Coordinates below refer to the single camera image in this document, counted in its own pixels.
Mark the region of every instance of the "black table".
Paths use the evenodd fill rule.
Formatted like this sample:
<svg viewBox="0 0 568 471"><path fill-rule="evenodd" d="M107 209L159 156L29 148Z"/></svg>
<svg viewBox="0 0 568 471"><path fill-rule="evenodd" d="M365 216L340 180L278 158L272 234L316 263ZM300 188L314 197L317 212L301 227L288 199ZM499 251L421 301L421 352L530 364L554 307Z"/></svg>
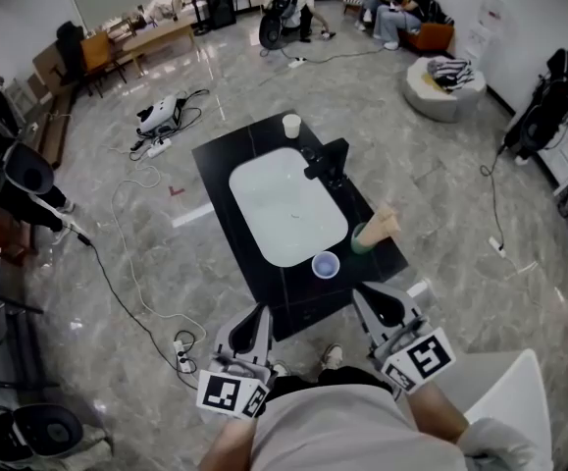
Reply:
<svg viewBox="0 0 568 471"><path fill-rule="evenodd" d="M348 224L347 236L330 248L340 259L340 271L334 278L317 278L312 272L311 259L294 267L282 268L272 265L262 256L235 202L229 177L240 164L285 146L299 150L309 147L320 152L322 143L305 124L301 124L298 139L285 137L282 118L293 113L283 112L251 124L192 151L218 220L253 297L271 309L275 340L286 339L351 303L351 289L356 283L385 282L408 265L390 238L367 254L356 255L351 251L353 229L359 223L367 222L373 216L373 210L349 178L339 189L326 186Z"/></svg>

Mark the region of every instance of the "marble floor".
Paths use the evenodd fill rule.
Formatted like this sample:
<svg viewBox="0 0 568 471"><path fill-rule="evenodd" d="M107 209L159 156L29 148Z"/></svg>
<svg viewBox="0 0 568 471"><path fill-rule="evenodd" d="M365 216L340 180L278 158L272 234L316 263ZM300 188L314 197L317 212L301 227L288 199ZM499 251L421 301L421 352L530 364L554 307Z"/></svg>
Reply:
<svg viewBox="0 0 568 471"><path fill-rule="evenodd" d="M380 47L353 28L339 3L320 8L337 36L292 44L290 56L322 60ZM143 78L129 67L127 84L112 76L104 98L77 101L56 181L79 204L77 222L91 235L116 292L169 356L177 330L198 334L182 318L150 314L138 300L110 204L122 179L148 184L157 177L108 147L124 151L136 141L135 114L151 103L209 89L190 101L202 117L150 162L159 185L123 183L114 200L145 301L161 314L183 312L205 327L207 340L193 357L207 364L219 326L253 301L215 214L173 228L175 218L208 202L190 151L293 108L323 142L345 137L346 172L371 203L387 201L398 211L396 243L410 270L430 283L435 299L426 311L455 347L536 351L562 466L568 448L568 223L541 170L534 163L516 168L503 156L495 176L512 263L491 251L488 239L497 236L491 184L479 168L494 157L508 114L489 97L455 125L415 113L399 89L416 59L406 50L291 70L281 52L260 57L259 19L245 15L235 26L199 37L200 53L186 41L151 54ZM184 192L171 195L169 187ZM64 395L87 405L112 435L115 459L102 469L194 469L220 421L194 407L194 393L120 308L89 248L73 235L53 247L43 230L38 244L39 255L26 267L26 299L46 311L40 339ZM513 263L530 269L517 274ZM276 343L273 357L307 371L336 340L348 363L366 364L367 340L350 308Z"/></svg>

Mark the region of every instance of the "shoe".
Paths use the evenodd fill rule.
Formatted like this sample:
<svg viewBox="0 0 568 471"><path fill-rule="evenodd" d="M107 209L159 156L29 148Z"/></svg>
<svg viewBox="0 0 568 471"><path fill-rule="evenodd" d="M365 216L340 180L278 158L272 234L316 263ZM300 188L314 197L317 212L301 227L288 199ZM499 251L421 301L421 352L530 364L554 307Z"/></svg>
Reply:
<svg viewBox="0 0 568 471"><path fill-rule="evenodd" d="M516 164L517 166L526 166L529 162L530 162L530 158L524 159L524 158L521 157L520 155L517 155L517 156L515 157L515 164Z"/></svg>
<svg viewBox="0 0 568 471"><path fill-rule="evenodd" d="M278 377L290 376L290 369L283 361L275 361L275 363L273 363L273 371L277 374Z"/></svg>
<svg viewBox="0 0 568 471"><path fill-rule="evenodd" d="M69 231L70 231L70 224L68 222L64 222L62 229L55 233L55 238L52 241L52 245L56 246L62 240L64 240L64 237L68 235Z"/></svg>
<svg viewBox="0 0 568 471"><path fill-rule="evenodd" d="M342 364L342 345L333 343L323 353L321 365L324 370L337 370Z"/></svg>
<svg viewBox="0 0 568 471"><path fill-rule="evenodd" d="M62 207L57 208L57 213L61 213L62 215L70 215L76 207L77 205L74 204L73 201L66 199L66 203Z"/></svg>

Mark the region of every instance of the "gray t-shirt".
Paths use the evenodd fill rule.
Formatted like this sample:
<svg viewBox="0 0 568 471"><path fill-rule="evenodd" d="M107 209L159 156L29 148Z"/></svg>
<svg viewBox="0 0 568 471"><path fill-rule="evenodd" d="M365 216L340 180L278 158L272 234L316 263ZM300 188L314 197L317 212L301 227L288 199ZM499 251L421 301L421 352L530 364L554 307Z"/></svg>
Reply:
<svg viewBox="0 0 568 471"><path fill-rule="evenodd" d="M477 469L550 471L553 465L527 438L492 419L473 424L457 445L419 433L390 394L372 386L314 388L270 401L251 465L251 471Z"/></svg>

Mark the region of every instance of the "black stand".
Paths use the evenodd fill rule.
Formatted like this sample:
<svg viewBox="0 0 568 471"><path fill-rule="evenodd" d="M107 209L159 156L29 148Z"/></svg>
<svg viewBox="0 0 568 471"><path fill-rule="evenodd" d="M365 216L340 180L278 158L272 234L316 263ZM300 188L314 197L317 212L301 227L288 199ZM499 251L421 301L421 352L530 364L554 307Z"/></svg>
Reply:
<svg viewBox="0 0 568 471"><path fill-rule="evenodd" d="M192 0L192 5L194 6L194 11L196 12L196 21L198 22L198 27L194 30L196 36L204 35L209 33L210 29L201 21L201 14L198 12L198 6L196 5L196 0Z"/></svg>

